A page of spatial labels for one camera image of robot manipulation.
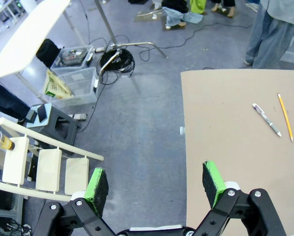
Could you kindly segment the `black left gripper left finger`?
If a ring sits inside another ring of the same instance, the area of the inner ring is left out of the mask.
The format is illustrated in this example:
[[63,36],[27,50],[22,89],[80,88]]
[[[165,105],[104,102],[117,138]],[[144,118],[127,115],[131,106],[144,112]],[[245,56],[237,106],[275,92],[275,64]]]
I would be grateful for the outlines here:
[[70,236],[83,228],[89,236],[115,236],[103,220],[109,186],[105,169],[95,168],[85,192],[62,205],[46,203],[39,215],[34,236]]

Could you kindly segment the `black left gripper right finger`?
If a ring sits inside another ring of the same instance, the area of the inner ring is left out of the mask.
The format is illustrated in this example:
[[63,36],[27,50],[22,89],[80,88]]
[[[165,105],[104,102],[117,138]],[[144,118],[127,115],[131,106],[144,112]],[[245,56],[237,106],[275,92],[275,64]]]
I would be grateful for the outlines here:
[[240,219],[249,236],[285,236],[276,208],[264,189],[249,194],[226,187],[213,161],[203,163],[202,184],[210,211],[195,229],[194,236],[220,236],[230,219]]

